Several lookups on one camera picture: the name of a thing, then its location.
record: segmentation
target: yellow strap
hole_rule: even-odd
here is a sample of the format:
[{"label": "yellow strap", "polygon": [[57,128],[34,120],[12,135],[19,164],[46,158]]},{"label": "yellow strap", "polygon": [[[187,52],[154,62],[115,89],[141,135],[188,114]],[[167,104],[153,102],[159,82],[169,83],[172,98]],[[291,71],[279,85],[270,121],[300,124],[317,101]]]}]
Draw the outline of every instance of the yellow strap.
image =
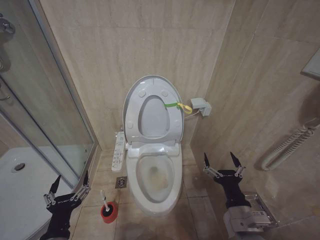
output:
[{"label": "yellow strap", "polygon": [[182,110],[186,113],[186,114],[191,114],[192,113],[192,108],[189,107],[188,105],[184,105],[180,102],[177,102],[177,105],[182,108]]}]

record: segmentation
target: remote control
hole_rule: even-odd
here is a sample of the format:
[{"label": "remote control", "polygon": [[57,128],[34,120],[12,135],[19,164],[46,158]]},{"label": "remote control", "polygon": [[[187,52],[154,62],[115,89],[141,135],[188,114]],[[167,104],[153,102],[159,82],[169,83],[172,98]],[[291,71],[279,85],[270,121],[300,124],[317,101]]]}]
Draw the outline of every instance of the remote control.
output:
[{"label": "remote control", "polygon": [[115,142],[115,148],[114,148],[114,154],[112,159],[112,166],[111,171],[112,172],[120,172],[122,168],[122,163],[124,161],[124,151],[125,151],[125,132],[119,131],[116,136],[116,142]]}]

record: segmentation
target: shower drain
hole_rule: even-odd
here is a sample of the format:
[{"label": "shower drain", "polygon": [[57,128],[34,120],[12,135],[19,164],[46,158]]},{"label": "shower drain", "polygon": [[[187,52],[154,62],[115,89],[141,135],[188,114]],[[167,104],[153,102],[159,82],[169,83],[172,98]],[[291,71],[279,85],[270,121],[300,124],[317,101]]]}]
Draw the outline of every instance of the shower drain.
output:
[{"label": "shower drain", "polygon": [[25,163],[19,163],[19,164],[15,165],[15,166],[12,168],[11,171],[12,171],[13,173],[19,172],[19,171],[21,171],[22,169],[24,169],[25,166],[26,166]]},{"label": "shower drain", "polygon": [[115,181],[116,189],[124,189],[127,187],[127,176],[119,176]]}]

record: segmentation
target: shower enclosure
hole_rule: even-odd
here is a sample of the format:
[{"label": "shower enclosure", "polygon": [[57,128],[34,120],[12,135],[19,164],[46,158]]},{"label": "shower enclosure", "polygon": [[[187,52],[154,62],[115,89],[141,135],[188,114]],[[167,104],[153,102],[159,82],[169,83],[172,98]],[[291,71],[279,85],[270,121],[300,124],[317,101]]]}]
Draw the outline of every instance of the shower enclosure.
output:
[{"label": "shower enclosure", "polygon": [[97,145],[36,4],[0,0],[2,240],[28,239],[44,226],[51,214],[43,195],[58,175],[57,196],[71,193]]}]

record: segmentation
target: green strap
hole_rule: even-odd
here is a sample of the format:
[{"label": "green strap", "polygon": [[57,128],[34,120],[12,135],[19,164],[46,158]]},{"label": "green strap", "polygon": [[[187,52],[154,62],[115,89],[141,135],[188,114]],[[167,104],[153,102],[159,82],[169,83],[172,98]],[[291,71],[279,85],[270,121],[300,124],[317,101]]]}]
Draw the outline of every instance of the green strap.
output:
[{"label": "green strap", "polygon": [[175,102],[175,103],[164,104],[164,106],[165,106],[166,108],[171,108],[171,107],[178,106],[178,104],[177,104],[177,102]]}]

